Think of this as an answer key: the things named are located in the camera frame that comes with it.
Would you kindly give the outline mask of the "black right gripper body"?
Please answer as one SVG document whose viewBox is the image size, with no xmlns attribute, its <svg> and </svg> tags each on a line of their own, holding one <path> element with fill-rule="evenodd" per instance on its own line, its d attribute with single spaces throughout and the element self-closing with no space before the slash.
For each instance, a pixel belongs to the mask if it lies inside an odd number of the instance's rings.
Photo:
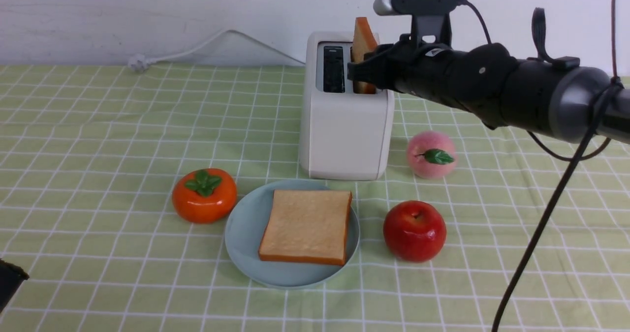
<svg viewBox="0 0 630 332">
<path fill-rule="evenodd" d="M 467 52 L 443 44 L 421 44 L 413 51 L 406 41 L 378 45 L 361 63 L 348 63 L 348 80 L 377 90 L 410 94 L 457 110 L 466 107 L 449 92 L 450 78 Z"/>
</svg>

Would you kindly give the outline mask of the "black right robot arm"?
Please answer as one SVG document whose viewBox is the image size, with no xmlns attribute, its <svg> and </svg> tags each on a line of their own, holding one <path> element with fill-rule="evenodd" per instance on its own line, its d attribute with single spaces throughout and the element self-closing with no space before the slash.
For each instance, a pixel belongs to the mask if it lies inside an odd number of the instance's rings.
<svg viewBox="0 0 630 332">
<path fill-rule="evenodd" d="M 544 61 L 516 59 L 499 43 L 464 52 L 445 44 L 415 46 L 405 35 L 350 63 L 348 78 L 470 112 L 490 129 L 513 126 L 574 144 L 610 83 L 599 68 L 558 70 Z"/>
</svg>

